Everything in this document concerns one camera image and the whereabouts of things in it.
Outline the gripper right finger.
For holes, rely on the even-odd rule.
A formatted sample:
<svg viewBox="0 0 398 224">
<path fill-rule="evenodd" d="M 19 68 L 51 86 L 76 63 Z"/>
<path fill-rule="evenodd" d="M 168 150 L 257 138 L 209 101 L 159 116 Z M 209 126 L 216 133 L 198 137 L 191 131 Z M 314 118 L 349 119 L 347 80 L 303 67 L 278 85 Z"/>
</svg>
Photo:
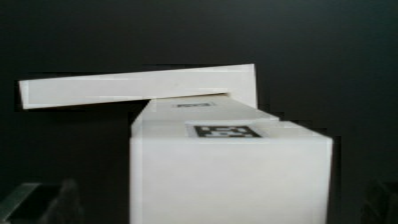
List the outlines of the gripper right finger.
<svg viewBox="0 0 398 224">
<path fill-rule="evenodd" d="M 398 182 L 369 182 L 358 224 L 398 224 Z"/>
</svg>

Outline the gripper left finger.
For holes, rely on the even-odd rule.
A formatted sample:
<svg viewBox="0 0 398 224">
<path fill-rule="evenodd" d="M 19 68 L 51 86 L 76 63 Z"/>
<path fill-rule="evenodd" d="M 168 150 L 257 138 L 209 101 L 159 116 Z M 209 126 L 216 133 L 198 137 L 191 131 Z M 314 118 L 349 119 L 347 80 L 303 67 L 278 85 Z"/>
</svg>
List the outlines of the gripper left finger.
<svg viewBox="0 0 398 224">
<path fill-rule="evenodd" d="M 83 224 L 76 182 L 22 183 L 0 202 L 0 224 Z"/>
</svg>

